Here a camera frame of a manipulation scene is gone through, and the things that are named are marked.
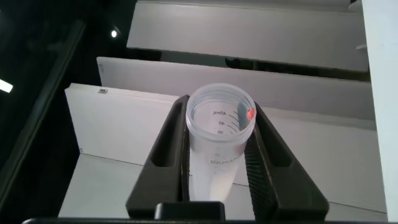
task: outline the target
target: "measuring cup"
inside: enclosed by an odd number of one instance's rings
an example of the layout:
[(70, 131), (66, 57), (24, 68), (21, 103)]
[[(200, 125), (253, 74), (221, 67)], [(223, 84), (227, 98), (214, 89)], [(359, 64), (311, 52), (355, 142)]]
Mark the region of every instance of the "measuring cup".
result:
[(242, 89), (215, 83), (191, 95), (185, 116), (195, 199), (223, 201), (253, 131), (256, 106)]

